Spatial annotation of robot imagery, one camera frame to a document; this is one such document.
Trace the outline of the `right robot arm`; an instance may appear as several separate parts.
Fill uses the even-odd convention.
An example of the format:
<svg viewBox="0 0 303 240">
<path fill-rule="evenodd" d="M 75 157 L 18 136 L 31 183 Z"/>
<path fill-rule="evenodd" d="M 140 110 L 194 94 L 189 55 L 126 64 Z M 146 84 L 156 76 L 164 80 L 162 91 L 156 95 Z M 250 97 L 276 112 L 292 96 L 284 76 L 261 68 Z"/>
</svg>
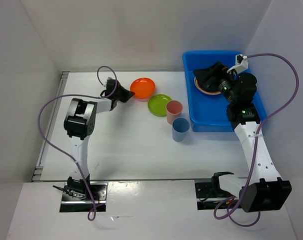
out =
<svg viewBox="0 0 303 240">
<path fill-rule="evenodd" d="M 229 70 L 221 62 L 195 69 L 193 74 L 198 89 L 206 94 L 219 92 L 227 100 L 227 119 L 241 143 L 249 168 L 247 179 L 228 171 L 214 173 L 210 185 L 212 194 L 221 197 L 228 193 L 238 198 L 246 213 L 280 210 L 292 186 L 275 168 L 261 132 L 261 119 L 253 103 L 256 77 L 248 72 Z"/>
</svg>

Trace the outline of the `pink cup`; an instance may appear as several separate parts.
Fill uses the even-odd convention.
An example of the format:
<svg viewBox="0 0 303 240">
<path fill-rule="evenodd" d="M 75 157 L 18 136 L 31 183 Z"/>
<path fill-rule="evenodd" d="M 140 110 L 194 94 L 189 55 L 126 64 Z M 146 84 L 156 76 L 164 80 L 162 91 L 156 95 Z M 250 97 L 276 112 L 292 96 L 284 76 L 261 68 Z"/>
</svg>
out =
<svg viewBox="0 0 303 240">
<path fill-rule="evenodd" d="M 170 100 L 166 104 L 166 120 L 171 125 L 175 119 L 177 119 L 182 111 L 183 111 L 183 105 L 181 102 L 177 100 Z"/>
</svg>

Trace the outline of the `orange plate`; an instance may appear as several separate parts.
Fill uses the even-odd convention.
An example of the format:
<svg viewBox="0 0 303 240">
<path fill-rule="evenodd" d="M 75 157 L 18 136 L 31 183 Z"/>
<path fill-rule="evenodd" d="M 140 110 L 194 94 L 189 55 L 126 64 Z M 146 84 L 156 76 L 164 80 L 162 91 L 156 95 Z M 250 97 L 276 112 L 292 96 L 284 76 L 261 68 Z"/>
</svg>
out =
<svg viewBox="0 0 303 240">
<path fill-rule="evenodd" d="M 151 97 L 156 90 L 155 82 L 148 77 L 141 77 L 134 80 L 130 85 L 130 91 L 134 92 L 137 99 L 146 99 Z"/>
</svg>

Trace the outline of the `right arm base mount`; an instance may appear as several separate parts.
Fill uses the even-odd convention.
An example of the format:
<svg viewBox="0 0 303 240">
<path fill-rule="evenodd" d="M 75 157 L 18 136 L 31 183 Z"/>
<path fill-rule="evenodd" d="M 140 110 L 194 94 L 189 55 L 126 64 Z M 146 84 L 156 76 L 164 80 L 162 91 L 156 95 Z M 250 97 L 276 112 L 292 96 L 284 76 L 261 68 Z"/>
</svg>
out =
<svg viewBox="0 0 303 240">
<path fill-rule="evenodd" d="M 198 211 L 214 210 L 220 201 L 232 196 L 226 191 L 214 190 L 210 178 L 196 179 L 194 187 Z"/>
</svg>

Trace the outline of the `brown woven bamboo tray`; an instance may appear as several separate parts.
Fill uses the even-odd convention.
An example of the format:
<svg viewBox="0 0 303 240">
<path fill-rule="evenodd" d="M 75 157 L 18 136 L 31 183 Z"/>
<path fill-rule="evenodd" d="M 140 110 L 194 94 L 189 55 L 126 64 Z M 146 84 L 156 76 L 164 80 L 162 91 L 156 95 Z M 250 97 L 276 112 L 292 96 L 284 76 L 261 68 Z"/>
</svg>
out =
<svg viewBox="0 0 303 240">
<path fill-rule="evenodd" d="M 198 80 L 197 80 L 196 77 L 194 78 L 194 85 L 195 85 L 195 87 L 196 87 L 201 93 L 203 93 L 203 94 L 205 94 L 205 95 L 217 96 L 217 95 L 220 95 L 220 94 L 221 94 L 221 92 L 219 92 L 219 91 L 207 91 L 207 90 L 201 88 L 201 87 L 200 87 L 200 84 L 199 84 L 199 82 L 198 82 Z"/>
</svg>

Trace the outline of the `green plate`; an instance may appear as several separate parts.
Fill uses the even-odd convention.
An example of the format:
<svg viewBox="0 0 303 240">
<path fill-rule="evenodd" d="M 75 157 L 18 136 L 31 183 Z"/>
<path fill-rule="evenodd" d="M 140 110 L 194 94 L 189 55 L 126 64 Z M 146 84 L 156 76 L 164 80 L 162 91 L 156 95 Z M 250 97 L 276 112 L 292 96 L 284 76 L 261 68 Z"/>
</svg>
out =
<svg viewBox="0 0 303 240">
<path fill-rule="evenodd" d="M 167 115 L 166 105 L 171 100 L 172 98 L 166 94 L 156 94 L 148 100 L 147 107 L 153 115 L 165 117 Z"/>
</svg>

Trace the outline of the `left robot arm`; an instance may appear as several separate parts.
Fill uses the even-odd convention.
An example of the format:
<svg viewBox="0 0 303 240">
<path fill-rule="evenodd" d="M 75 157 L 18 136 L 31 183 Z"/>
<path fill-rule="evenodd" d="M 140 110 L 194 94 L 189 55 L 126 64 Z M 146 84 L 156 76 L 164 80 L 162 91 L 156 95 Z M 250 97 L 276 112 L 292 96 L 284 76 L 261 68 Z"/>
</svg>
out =
<svg viewBox="0 0 303 240">
<path fill-rule="evenodd" d="M 71 153 L 76 169 L 67 179 L 67 190 L 80 200 L 89 199 L 91 195 L 90 173 L 88 168 L 89 139 L 95 129 L 96 115 L 110 112 L 118 102 L 126 103 L 135 95 L 133 91 L 121 86 L 115 79 L 108 78 L 96 101 L 73 98 L 67 110 L 63 127 L 69 137 Z"/>
</svg>

